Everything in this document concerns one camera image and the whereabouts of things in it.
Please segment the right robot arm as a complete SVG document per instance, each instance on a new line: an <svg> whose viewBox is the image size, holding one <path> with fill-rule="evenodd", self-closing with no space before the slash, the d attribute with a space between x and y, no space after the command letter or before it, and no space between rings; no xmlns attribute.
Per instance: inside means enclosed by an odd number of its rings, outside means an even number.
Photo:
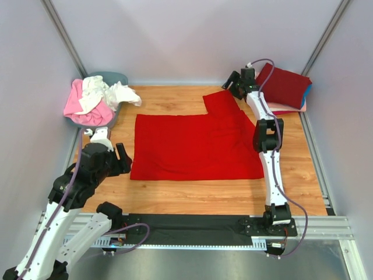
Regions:
<svg viewBox="0 0 373 280"><path fill-rule="evenodd" d="M274 236L291 222L280 170L284 122L270 110L262 89L256 83L253 67L245 66L239 72L233 71L222 88L228 89L240 100L245 99L256 118L253 147L261 160L266 184L262 227L267 234Z"/></svg>

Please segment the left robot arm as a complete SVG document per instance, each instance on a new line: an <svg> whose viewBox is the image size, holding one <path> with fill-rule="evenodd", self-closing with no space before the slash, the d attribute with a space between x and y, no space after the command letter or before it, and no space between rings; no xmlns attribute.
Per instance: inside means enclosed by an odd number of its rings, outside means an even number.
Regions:
<svg viewBox="0 0 373 280"><path fill-rule="evenodd" d="M99 236L122 229L122 209L110 202L100 204L90 222L63 244L67 231L96 188L107 177L129 173L131 164L122 143L112 151L101 143L81 146L77 162L54 181L45 217L28 252L17 266L5 271L3 279L68 279L72 267Z"/></svg>

